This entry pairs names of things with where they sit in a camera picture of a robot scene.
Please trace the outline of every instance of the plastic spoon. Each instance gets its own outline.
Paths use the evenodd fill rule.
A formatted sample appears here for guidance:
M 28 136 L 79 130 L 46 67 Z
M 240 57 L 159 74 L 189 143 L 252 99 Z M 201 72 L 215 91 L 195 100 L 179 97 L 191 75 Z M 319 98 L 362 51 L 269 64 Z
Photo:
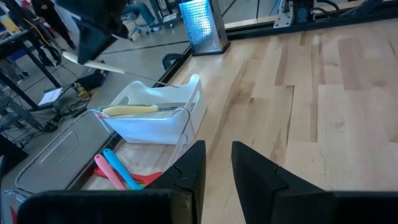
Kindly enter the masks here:
M 97 166 L 104 172 L 106 177 L 112 182 L 112 184 L 119 190 L 125 190 L 123 183 L 119 180 L 112 167 L 106 162 L 105 158 L 97 154 L 94 157 Z
M 141 190 L 142 187 L 138 186 L 134 179 L 130 176 L 127 168 L 122 164 L 119 158 L 115 155 L 115 153 L 110 149 L 104 150 L 104 156 L 106 160 L 113 166 L 113 168 L 123 177 L 124 181 L 131 187 L 133 190 Z
M 102 170 L 98 167 L 96 167 L 94 169 L 94 174 L 99 176 L 99 177 L 104 177 L 106 178 L 106 175 L 104 174 L 104 172 L 102 172 Z M 123 179 L 122 176 L 120 176 L 120 174 L 116 173 L 116 175 L 120 178 Z M 145 185 L 149 185 L 150 183 L 152 183 L 154 180 L 156 180 L 158 177 L 160 177 L 160 175 L 162 175 L 162 172 L 156 172 L 153 174 L 149 174 L 149 175 L 139 175 L 139 174 L 133 174 L 130 173 L 130 175 L 132 176 L 132 178 L 138 182 L 142 182 Z

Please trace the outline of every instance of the wooden floor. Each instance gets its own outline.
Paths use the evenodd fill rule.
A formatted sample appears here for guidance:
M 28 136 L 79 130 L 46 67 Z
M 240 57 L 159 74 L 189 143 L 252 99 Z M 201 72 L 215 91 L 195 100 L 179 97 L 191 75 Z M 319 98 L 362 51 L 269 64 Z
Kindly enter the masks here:
M 208 107 L 203 223 L 244 223 L 232 141 L 323 189 L 398 189 L 397 26 L 237 40 L 185 62 L 172 83 L 200 74 Z

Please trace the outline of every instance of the gray floor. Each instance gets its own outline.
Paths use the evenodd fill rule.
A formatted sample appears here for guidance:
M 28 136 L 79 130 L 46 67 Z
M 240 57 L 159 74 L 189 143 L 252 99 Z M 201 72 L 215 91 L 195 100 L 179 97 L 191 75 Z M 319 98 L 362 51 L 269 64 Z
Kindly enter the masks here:
M 256 0 L 219 0 L 219 5 L 225 23 L 253 19 L 256 16 Z M 278 5 L 279 3 L 276 4 L 274 0 L 260 0 L 259 17 L 276 14 Z M 182 22 L 178 22 L 173 29 L 164 27 L 162 30 L 149 35 L 142 34 L 141 38 L 135 42 L 119 40 L 100 55 L 99 59 L 105 60 L 110 65 L 120 66 L 128 71 L 158 80 L 165 72 L 161 62 L 163 56 L 169 53 L 182 53 L 188 47 L 187 40 L 188 37 L 184 26 Z M 66 47 L 63 40 L 60 40 L 60 44 Z M 19 86 L 34 101 L 39 102 L 43 96 L 43 90 L 53 88 L 52 83 L 28 57 L 20 58 L 17 63 L 30 73 L 30 77 L 24 80 Z M 64 84 L 73 82 L 76 76 L 84 69 L 83 66 L 67 62 L 66 60 L 62 61 L 62 65 L 70 71 L 64 67 L 49 68 L 49 70 L 60 83 Z M 140 80 L 149 86 L 154 84 L 152 81 L 132 75 L 111 73 L 104 85 L 96 90 L 98 94 L 90 101 L 88 107 L 91 109 L 108 105 L 126 85 L 134 80 Z M 74 95 L 74 92 L 68 92 L 65 97 L 74 98 Z M 37 112 L 36 116 L 39 121 L 45 122 L 53 114 L 51 114 L 51 111 L 41 111 Z M 70 122 L 66 121 L 54 133 L 47 133 L 33 139 L 24 149 L 30 155 L 29 158 L 21 162 L 3 178 L 1 189 L 13 189 L 14 180 L 21 169 Z M 87 126 L 86 133 L 87 135 L 82 136 L 83 138 L 92 138 L 90 135 L 90 126 Z

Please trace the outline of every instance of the electronics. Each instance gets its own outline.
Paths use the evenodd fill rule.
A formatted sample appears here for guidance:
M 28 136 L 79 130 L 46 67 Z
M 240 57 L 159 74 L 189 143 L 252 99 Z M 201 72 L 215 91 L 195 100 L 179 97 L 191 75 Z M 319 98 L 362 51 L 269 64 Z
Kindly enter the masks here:
M 57 113 L 53 118 L 51 118 L 46 124 L 45 124 L 45 131 L 46 132 L 54 132 L 55 130 L 58 129 L 58 126 L 64 119 L 64 114 Z
M 86 67 L 76 82 L 80 83 L 86 91 L 90 91 L 102 86 L 108 74 L 109 71 L 106 70 Z

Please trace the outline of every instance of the metal stand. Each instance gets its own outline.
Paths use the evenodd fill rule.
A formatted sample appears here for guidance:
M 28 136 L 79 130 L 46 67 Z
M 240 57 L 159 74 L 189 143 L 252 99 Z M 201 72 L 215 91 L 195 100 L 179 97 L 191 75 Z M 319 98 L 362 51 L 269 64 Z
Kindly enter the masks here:
M 286 15 L 288 12 L 292 13 L 293 16 L 291 18 Z M 238 40 L 345 26 L 396 17 L 398 17 L 398 0 L 384 2 L 382 0 L 367 0 L 361 5 L 350 9 L 339 9 L 337 6 L 334 11 L 326 11 L 322 8 L 314 7 L 313 0 L 285 0 L 280 5 L 278 18 L 275 21 L 234 27 L 226 31 L 229 40 Z M 279 22 L 285 18 L 289 19 L 287 23 L 290 24 L 285 22 L 285 25 L 283 25 Z
M 150 28 L 161 27 L 161 26 L 169 26 L 170 28 L 172 28 L 174 26 L 174 21 L 176 19 L 178 19 L 177 18 L 178 16 L 175 16 L 175 18 L 171 18 L 171 20 L 169 20 L 167 22 L 164 21 L 164 18 L 166 18 L 167 16 L 173 15 L 171 8 L 169 8 L 169 5 L 166 3 L 168 6 L 167 8 L 168 8 L 169 12 L 171 11 L 171 13 L 167 16 L 163 16 L 163 14 L 161 14 L 161 8 L 159 7 L 157 0 L 150 0 L 149 2 L 150 2 L 150 5 L 152 6 L 152 9 L 155 12 L 155 17 L 157 20 L 157 23 L 154 24 L 153 26 L 150 26 Z
M 60 88 L 61 84 L 51 75 L 51 73 L 44 67 L 44 65 L 35 57 L 35 55 L 26 47 L 24 44 L 24 49 L 26 54 L 32 59 L 32 61 L 38 66 L 38 68 L 44 73 L 44 75 L 49 78 L 49 80 L 55 85 L 55 87 Z
M 14 113 L 8 112 L 7 109 L 11 109 Z M 7 130 L 10 126 L 15 124 L 20 126 L 20 119 L 23 119 L 38 131 L 43 131 L 43 126 L 27 111 L 22 105 L 17 104 L 12 96 L 5 94 L 0 90 L 0 114 L 2 119 L 0 121 L 0 132 Z
M 6 74 L 2 72 L 0 69 L 0 80 L 6 84 L 10 89 L 12 89 L 15 93 L 17 93 L 29 106 L 32 107 L 33 110 L 39 108 L 32 99 L 29 98 Z

